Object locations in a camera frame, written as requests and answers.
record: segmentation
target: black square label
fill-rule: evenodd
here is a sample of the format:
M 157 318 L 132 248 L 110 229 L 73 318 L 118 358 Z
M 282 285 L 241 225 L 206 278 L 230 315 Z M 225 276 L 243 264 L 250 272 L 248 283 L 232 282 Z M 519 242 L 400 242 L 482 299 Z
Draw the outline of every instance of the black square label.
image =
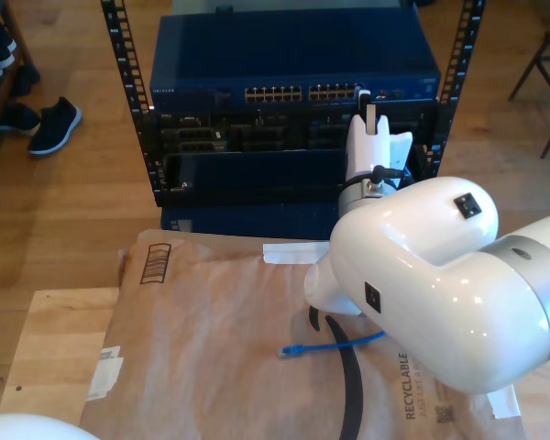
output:
M 365 282 L 365 299 L 367 300 L 368 305 L 370 305 L 378 313 L 381 313 L 381 294 L 367 282 Z

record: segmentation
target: barcode label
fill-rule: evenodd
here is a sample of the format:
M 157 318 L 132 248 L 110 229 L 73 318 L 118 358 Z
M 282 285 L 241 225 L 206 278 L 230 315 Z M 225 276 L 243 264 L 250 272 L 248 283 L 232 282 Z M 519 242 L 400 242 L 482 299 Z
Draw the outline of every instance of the barcode label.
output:
M 147 262 L 143 269 L 143 276 L 140 278 L 141 284 L 148 282 L 162 284 L 165 281 L 170 253 L 171 245 L 169 243 L 158 243 L 148 247 Z
M 455 409 L 452 405 L 435 406 L 435 409 L 437 424 L 449 424 L 455 421 Z

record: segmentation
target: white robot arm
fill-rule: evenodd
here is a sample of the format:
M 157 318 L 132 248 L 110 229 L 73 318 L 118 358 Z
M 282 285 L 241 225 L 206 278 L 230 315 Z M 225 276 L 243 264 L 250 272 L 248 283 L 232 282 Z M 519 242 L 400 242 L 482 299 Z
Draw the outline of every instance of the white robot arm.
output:
M 381 139 L 369 147 L 387 149 Z M 376 192 L 385 196 L 340 218 L 308 271 L 311 305 L 366 314 L 467 393 L 496 391 L 550 359 L 550 217 L 495 240 L 495 204 L 471 181 Z

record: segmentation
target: server rack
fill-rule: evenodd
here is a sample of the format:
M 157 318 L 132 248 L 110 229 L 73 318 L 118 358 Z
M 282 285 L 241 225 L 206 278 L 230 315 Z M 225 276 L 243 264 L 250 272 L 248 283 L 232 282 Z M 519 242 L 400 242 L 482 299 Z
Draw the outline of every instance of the server rack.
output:
M 450 127 L 475 48 L 485 1 L 462 1 L 462 11 L 443 88 L 435 102 L 429 104 L 379 104 L 379 112 L 388 115 L 393 123 L 399 124 L 401 118 L 405 118 L 406 115 L 408 120 L 416 121 L 413 129 L 412 154 L 408 163 L 414 165 L 412 174 L 417 181 L 435 177 L 440 168 Z M 223 203 L 228 199 L 235 200 L 237 195 L 228 191 L 211 191 L 204 193 L 203 197 L 183 198 L 183 193 L 191 192 L 187 183 L 182 183 L 181 188 L 175 188 L 171 182 L 168 182 L 160 146 L 161 115 L 149 105 L 145 90 L 146 84 L 143 83 L 140 72 L 124 0 L 101 0 L 101 5 L 157 205 L 161 207 L 174 207 L 181 204 L 188 207 L 211 206 L 218 202 Z M 282 196 L 287 197 L 286 201 L 300 202 L 304 195 L 302 192 L 288 188 L 278 193 L 273 202 Z M 310 196 L 312 201 L 323 200 L 318 198 L 317 189 L 313 189 Z M 253 195 L 251 191 L 247 194 L 247 203 L 252 204 L 258 201 L 265 201 L 265 192 Z

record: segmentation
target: wooden board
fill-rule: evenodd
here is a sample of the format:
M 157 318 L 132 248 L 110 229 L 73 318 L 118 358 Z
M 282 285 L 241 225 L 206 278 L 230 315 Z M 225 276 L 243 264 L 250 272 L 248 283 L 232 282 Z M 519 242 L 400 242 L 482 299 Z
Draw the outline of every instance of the wooden board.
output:
M 118 288 L 36 291 L 0 413 L 78 424 Z

